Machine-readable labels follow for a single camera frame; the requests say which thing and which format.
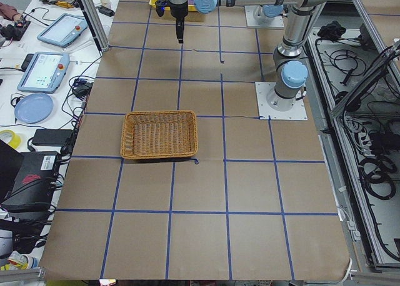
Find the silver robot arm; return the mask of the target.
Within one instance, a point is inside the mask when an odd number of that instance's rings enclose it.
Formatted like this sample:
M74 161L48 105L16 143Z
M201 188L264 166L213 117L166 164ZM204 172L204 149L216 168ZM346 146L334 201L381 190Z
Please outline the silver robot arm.
M197 11L207 14L218 6L263 6L288 5L287 23L282 37L274 51L274 63L277 72L275 93L288 100L296 95L296 91L282 85L283 66L295 61L302 53L302 47L311 32L311 28L318 19L326 1L328 0L193 0Z

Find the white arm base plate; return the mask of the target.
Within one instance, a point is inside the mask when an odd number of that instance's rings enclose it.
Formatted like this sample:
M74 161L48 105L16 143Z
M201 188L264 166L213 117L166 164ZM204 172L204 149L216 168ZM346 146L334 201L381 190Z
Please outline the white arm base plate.
M308 119L301 91L292 99L275 93L275 82L255 82L259 118L262 120L306 121Z

